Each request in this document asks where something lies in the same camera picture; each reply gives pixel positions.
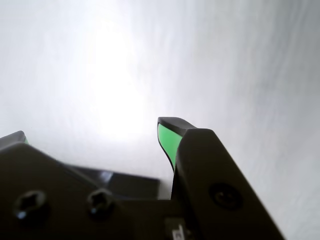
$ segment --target screw head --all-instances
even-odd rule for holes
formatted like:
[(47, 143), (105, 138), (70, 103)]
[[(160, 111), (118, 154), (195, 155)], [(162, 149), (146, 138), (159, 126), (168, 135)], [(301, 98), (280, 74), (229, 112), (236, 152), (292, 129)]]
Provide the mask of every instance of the screw head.
[(89, 213), (93, 217), (105, 217), (106, 213), (112, 208), (113, 201), (110, 194), (105, 189), (93, 191), (87, 197)]
[(239, 209), (243, 204), (241, 194), (226, 183), (216, 183), (209, 188), (209, 195), (213, 202), (229, 210)]
[(25, 220), (43, 212), (47, 196), (43, 191), (32, 190), (19, 196), (13, 204), (13, 214), (19, 220)]

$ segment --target screw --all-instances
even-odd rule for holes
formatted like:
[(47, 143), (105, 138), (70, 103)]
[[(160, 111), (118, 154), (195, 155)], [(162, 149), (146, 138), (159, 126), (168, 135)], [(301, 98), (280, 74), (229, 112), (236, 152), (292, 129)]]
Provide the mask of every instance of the screw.
[(209, 195), (213, 202), (220, 207), (236, 210), (243, 204), (241, 194), (226, 183), (216, 183), (209, 188)]
[(28, 191), (17, 198), (13, 204), (13, 214), (19, 220), (39, 217), (44, 213), (47, 204), (47, 197), (43, 191)]
[(87, 198), (89, 213), (96, 218), (103, 218), (112, 208), (113, 201), (105, 189), (98, 189), (89, 194)]

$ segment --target green insert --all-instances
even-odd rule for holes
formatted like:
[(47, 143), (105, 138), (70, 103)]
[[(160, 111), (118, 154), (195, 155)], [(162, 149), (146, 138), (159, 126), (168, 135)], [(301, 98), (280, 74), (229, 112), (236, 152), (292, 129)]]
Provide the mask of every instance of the green insert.
[(177, 150), (178, 150), (180, 141), (182, 139), (182, 136), (178, 135), (174, 131), (171, 131), (170, 129), (166, 128), (165, 126), (159, 123), (158, 138), (162, 148), (164, 149), (166, 154), (169, 156), (173, 168), (175, 168)]

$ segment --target green rubber grip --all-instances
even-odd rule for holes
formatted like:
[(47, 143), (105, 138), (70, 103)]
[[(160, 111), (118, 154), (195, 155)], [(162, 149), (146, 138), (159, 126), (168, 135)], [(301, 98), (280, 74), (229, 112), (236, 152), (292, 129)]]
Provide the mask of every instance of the green rubber grip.
[(158, 141), (169, 159), (173, 170), (176, 168), (177, 150), (181, 139), (188, 129), (195, 128), (195, 126), (178, 117), (158, 118)]

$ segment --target white fabric background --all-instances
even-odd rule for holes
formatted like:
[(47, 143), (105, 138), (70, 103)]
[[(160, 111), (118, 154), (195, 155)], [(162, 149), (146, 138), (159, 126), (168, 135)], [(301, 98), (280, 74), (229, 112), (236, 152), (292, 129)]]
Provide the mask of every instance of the white fabric background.
[(320, 239), (320, 2), (1, 0), (0, 136), (173, 173), (157, 117), (216, 132), (286, 238)]

